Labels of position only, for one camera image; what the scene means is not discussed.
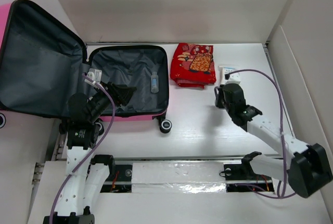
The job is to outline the white blue tissue pack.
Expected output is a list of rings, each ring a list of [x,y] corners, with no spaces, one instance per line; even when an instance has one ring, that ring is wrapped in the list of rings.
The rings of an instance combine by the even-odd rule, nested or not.
[[[224,67],[224,66],[219,66],[219,73],[220,73],[220,85],[226,85],[229,83],[235,83],[235,84],[240,84],[241,79],[240,79],[240,73],[236,72],[236,68],[233,67]],[[229,73],[232,73],[228,79],[225,78],[226,75]]]

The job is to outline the small clear plastic bottle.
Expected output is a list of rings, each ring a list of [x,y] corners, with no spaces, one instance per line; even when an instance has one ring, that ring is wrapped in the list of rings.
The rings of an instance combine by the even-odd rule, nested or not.
[[[150,77],[150,90],[151,93],[158,93],[159,92],[159,77],[157,72],[153,72]]]

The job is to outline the red patterned cloth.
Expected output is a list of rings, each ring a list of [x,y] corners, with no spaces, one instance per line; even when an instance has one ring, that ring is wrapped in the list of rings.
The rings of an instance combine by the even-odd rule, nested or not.
[[[201,88],[216,82],[213,45],[180,43],[173,55],[170,78],[183,88]]]

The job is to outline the pink kids suitcase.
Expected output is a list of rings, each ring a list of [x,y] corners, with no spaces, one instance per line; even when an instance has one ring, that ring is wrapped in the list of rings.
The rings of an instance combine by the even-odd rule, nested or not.
[[[160,131],[170,132],[168,58],[162,47],[107,46],[89,53],[80,37],[35,2],[1,6],[2,110],[68,119],[72,95],[97,92],[82,76],[90,68],[102,71],[101,82],[137,88],[126,106],[109,106],[101,120],[157,119]],[[153,72],[159,77],[158,93],[150,90]]]

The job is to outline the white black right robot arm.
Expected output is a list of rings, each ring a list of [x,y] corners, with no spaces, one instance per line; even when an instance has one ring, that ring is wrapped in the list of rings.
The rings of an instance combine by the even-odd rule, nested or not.
[[[246,103],[239,84],[217,86],[214,94],[216,107],[226,110],[233,124],[282,156],[274,159],[261,152],[245,155],[237,170],[243,177],[252,179],[264,175],[286,182],[302,198],[308,198],[332,182],[329,160],[321,145],[307,144],[273,125],[259,109]]]

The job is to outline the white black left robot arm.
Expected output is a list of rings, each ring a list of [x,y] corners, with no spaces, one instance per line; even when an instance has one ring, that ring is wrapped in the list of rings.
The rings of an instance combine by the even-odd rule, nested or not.
[[[114,83],[93,82],[96,94],[72,95],[68,101],[66,178],[53,201],[44,223],[94,223],[93,206],[107,180],[116,175],[112,155],[94,155],[104,140],[99,136],[98,118],[112,106],[125,106],[136,88]]]

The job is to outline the white side board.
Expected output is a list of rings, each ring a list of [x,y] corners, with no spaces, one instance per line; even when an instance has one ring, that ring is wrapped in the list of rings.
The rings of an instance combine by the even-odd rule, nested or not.
[[[301,69],[281,26],[276,28],[268,44],[268,52],[296,137],[310,144],[319,143],[332,158]]]

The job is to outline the metal base rail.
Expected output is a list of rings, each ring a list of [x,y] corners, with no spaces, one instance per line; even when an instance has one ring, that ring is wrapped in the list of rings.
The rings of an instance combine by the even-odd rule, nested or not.
[[[274,193],[265,175],[246,174],[239,160],[117,160],[103,193]]]

